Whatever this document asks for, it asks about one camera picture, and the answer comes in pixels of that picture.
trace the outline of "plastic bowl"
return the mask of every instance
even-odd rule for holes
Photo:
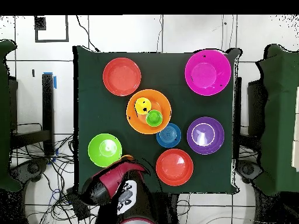
[[[108,167],[121,158],[119,140],[111,134],[99,134],[88,145],[88,156],[99,167]]]
[[[209,155],[222,146],[224,142],[223,127],[214,118],[198,118],[188,128],[187,141],[196,153]]]
[[[161,125],[163,116],[158,110],[151,110],[148,112],[145,120],[149,126],[157,127]]]
[[[126,96],[138,88],[141,72],[134,61],[128,58],[115,58],[106,65],[103,81],[109,92],[117,96]]]
[[[190,57],[185,79],[192,91],[211,96],[222,91],[231,79],[231,65],[217,50],[202,50]]]
[[[180,142],[180,128],[173,123],[169,123],[162,131],[156,134],[156,138],[162,147],[173,148]]]
[[[158,158],[156,172],[160,180],[169,186],[180,186],[193,173],[191,157],[181,149],[168,149]]]
[[[146,122],[146,115],[137,114],[134,108],[138,98],[145,97],[151,101],[152,110],[158,110],[163,116],[161,124],[157,127],[149,126]],[[171,105],[168,99],[159,91],[145,89],[135,93],[127,105],[127,120],[132,128],[142,134],[156,134],[162,131],[171,119]]]

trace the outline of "yellow smiley ball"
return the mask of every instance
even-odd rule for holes
[[[135,102],[135,109],[138,114],[145,115],[147,114],[152,108],[152,104],[149,99],[147,98],[139,98]]]

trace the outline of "black frame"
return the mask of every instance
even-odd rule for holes
[[[27,133],[12,133],[11,149],[21,148],[27,145],[43,142],[45,156],[54,154],[54,111],[53,111],[53,78],[52,75],[42,75],[43,85],[43,129]],[[18,82],[16,78],[9,78],[11,95],[11,131],[17,129],[17,103],[16,93]]]

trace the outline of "orange bowl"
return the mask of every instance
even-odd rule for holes
[[[152,104],[152,110],[158,110],[162,113],[163,120],[161,125],[151,127],[147,124],[146,115],[137,114],[134,105],[138,98],[148,98]],[[127,105],[127,120],[132,128],[142,134],[156,134],[162,131],[171,119],[171,105],[164,94],[154,89],[145,89],[134,94]]]

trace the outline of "dark green tablecloth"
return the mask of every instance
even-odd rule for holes
[[[268,91],[265,131],[261,137],[264,169],[255,181],[267,195],[299,191],[299,173],[291,166],[295,126],[295,105],[299,86],[299,53],[278,45],[266,48],[260,66],[261,80]]]
[[[162,188],[168,193],[234,193],[231,185],[232,163],[232,98],[234,94],[233,67],[239,55],[233,49],[228,55],[232,77],[228,86],[219,94],[205,97],[191,91],[185,81],[185,65],[193,53],[156,54],[90,52],[77,47],[79,79],[79,191],[88,177],[101,168],[88,157],[88,143],[97,134],[115,135],[122,144],[123,155],[131,154],[147,166],[152,175],[145,176],[152,192],[160,191],[157,177],[145,158],[154,167],[159,155],[166,149],[161,147],[155,135],[144,135],[135,131],[127,122],[126,107],[130,96],[111,94],[104,86],[102,73],[106,64],[114,58],[126,57],[133,60],[141,70],[141,84],[137,91],[155,89],[170,101],[171,122],[179,126],[182,140],[175,148],[186,151],[193,160],[194,170],[184,185],[171,187],[163,182]],[[187,144],[188,126],[197,118],[208,116],[217,119],[223,126],[225,141],[214,154],[199,155]]]

